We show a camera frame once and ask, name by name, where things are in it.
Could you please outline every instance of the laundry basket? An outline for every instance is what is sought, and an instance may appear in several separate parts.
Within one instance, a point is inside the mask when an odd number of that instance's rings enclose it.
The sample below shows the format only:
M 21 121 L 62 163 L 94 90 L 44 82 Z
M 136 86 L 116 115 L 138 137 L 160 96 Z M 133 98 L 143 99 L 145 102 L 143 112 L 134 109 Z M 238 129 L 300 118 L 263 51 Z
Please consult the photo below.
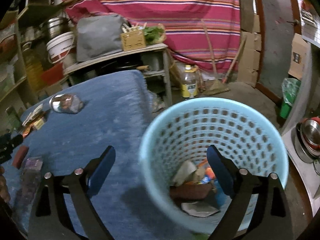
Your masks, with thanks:
M 211 144 L 238 168 L 259 176 L 277 173 L 283 187 L 289 167 L 286 148 L 276 128 L 244 104 L 223 98 L 196 98 L 176 104 L 156 117 L 140 145 L 147 191 L 175 223 L 206 234 L 214 231 L 231 199 L 225 195 L 224 204 L 215 215 L 193 217 L 174 204 L 169 197 L 169 186 L 181 164 L 186 160 L 201 162 Z M 252 196 L 239 231 L 249 226 L 256 201 L 257 196 Z

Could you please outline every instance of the metal screw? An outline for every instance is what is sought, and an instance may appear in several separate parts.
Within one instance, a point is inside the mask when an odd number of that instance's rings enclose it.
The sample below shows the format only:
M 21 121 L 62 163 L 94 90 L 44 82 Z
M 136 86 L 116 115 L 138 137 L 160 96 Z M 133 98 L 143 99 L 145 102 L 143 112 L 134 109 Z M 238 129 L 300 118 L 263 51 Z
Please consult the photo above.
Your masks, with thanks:
M 44 178 L 45 179 L 49 179 L 49 178 L 51 178 L 51 173 L 50 172 L 47 172 L 45 175 L 44 175 Z
M 246 169 L 244 169 L 244 168 L 241 168 L 239 170 L 239 172 L 240 172 L 241 175 L 247 175 L 248 174 L 248 171 Z
M 278 175 L 276 173 L 270 173 L 270 177 L 272 179 L 278 179 Z
M 75 174 L 76 174 L 76 175 L 80 175 L 80 174 L 82 174 L 82 172 L 83 172 L 83 169 L 82 169 L 82 168 L 77 168 L 77 169 L 75 169 Z

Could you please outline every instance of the white bucket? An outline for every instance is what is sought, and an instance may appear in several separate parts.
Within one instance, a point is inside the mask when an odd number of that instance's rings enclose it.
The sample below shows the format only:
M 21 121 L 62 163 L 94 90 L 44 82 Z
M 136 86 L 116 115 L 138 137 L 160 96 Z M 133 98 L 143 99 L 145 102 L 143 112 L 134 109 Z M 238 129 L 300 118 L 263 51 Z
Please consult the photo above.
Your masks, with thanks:
M 55 64 L 62 61 L 71 51 L 75 51 L 76 45 L 73 44 L 75 36 L 73 32 L 63 33 L 47 43 L 48 60 Z

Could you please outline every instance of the gray cover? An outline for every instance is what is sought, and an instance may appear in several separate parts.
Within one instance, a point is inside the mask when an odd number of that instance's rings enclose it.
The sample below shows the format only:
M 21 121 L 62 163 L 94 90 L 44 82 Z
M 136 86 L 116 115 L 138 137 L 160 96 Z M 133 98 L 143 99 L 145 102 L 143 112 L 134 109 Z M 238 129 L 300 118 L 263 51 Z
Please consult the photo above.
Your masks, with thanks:
M 122 51 L 121 26 L 126 21 L 118 14 L 82 18 L 77 24 L 77 61 L 87 61 Z

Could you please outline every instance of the blue tablecloth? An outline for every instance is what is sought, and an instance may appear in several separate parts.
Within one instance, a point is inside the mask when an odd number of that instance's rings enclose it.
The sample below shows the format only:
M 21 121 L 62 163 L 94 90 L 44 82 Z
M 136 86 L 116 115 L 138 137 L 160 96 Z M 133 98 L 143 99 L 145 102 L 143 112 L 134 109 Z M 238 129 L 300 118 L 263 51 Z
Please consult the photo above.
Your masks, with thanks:
M 139 71 L 122 71 L 100 76 L 63 91 L 75 93 L 86 106 L 78 114 L 51 111 L 39 131 L 23 142 L 29 146 L 27 157 L 41 156 L 42 174 L 66 175 L 99 157 L 108 145 L 116 149 L 116 161 L 99 194 L 92 198 L 104 225 L 118 239 L 194 239 L 172 223 L 151 202 L 145 192 L 138 164 L 138 150 L 151 121 L 148 91 Z M 49 99 L 42 101 L 44 110 Z M 36 106 L 23 114 L 22 120 Z M 5 178 L 11 195 L 14 220 L 28 232 L 31 204 L 22 204 L 21 170 L 5 163 Z M 75 230 L 84 231 L 66 195 L 66 203 Z

